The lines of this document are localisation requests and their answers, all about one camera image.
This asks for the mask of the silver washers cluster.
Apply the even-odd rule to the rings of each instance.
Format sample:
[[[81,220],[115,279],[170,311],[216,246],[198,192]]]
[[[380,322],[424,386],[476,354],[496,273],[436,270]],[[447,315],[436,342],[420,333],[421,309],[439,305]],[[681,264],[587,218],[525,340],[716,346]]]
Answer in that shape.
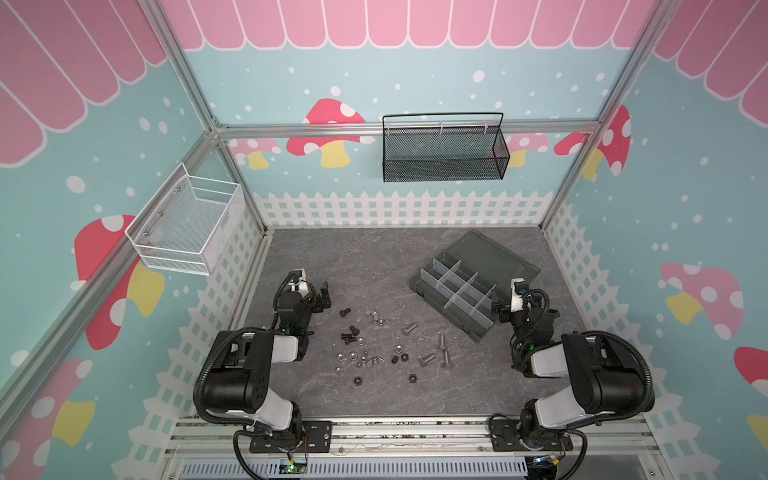
[[[367,351],[359,353],[357,351],[339,352],[336,354],[338,364],[334,368],[336,376],[343,376],[349,367],[373,368],[383,365],[386,359],[382,356],[371,355]]]

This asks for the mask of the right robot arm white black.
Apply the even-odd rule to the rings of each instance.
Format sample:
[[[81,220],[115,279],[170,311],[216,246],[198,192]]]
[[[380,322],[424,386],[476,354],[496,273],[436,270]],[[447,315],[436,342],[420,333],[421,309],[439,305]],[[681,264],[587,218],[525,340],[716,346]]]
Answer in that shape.
[[[512,436],[528,450],[561,446],[573,430],[625,420],[655,404],[651,368],[631,342],[602,330],[554,338],[560,312],[548,294],[511,280],[507,305],[494,308],[513,327],[511,366],[526,378],[568,380],[560,391],[526,402]]]

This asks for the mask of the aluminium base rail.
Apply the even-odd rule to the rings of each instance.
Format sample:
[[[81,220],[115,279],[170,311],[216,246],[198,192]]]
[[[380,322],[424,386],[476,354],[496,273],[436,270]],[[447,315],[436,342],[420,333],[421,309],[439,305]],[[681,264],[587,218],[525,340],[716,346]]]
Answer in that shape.
[[[320,456],[451,456],[529,454],[531,443],[514,433],[515,422],[481,416],[319,417],[325,425],[308,429],[309,445],[302,451]],[[166,447],[168,456],[182,457],[232,452],[237,428],[200,419],[179,421]],[[660,452],[641,417],[583,427],[588,452],[594,455],[652,455]]]

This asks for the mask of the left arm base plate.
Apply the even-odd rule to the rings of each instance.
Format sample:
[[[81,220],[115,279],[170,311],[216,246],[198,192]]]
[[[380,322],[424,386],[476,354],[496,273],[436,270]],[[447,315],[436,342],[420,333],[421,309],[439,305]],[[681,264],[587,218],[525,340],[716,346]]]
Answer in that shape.
[[[271,436],[259,433],[250,440],[249,452],[286,453],[288,450],[299,453],[328,453],[333,433],[331,421],[303,421],[302,427],[294,426],[285,431],[274,431]]]

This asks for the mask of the silver bolt short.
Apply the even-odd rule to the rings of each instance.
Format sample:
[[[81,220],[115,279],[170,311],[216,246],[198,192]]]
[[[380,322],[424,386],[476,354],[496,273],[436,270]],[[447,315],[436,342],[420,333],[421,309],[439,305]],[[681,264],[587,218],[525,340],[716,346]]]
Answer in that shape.
[[[425,367],[436,358],[434,353],[425,355],[419,359],[419,363],[422,367]]]

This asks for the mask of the dark green compartment organizer box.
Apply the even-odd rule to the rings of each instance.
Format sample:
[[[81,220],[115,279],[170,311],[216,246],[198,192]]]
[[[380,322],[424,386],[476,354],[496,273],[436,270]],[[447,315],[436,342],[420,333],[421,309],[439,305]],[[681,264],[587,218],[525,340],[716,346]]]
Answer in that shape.
[[[409,281],[410,289],[479,342],[497,323],[493,306],[511,302],[511,282],[532,282],[541,272],[501,243],[472,230],[437,254]]]

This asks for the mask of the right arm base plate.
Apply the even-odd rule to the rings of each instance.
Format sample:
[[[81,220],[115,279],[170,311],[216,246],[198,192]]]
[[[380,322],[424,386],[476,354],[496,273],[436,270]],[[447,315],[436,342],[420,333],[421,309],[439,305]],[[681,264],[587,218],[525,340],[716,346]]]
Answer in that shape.
[[[494,452],[569,452],[573,449],[565,431],[544,429],[535,420],[493,415],[486,425]]]

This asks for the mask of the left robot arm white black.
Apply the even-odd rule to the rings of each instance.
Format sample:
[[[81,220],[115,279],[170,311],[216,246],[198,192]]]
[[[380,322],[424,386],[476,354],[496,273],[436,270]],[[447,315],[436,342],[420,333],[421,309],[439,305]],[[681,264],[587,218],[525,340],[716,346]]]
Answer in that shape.
[[[305,270],[290,271],[273,297],[269,327],[217,334],[193,388],[198,416],[248,433],[300,438],[300,409],[269,387],[271,367],[303,360],[313,334],[311,317],[331,306],[326,282],[315,287]]]

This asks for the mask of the silver hex bolt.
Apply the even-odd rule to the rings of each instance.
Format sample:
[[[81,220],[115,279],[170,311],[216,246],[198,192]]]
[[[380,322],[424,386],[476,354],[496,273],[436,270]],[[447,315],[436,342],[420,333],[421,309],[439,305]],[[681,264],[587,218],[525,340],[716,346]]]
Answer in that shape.
[[[404,334],[404,335],[408,336],[408,335],[410,335],[410,334],[411,334],[411,333],[412,333],[412,332],[413,332],[413,331],[414,331],[414,330],[415,330],[417,327],[418,327],[418,324],[417,324],[417,323],[412,323],[412,324],[408,325],[407,327],[405,327],[405,328],[402,330],[402,332],[403,332],[403,334]]]

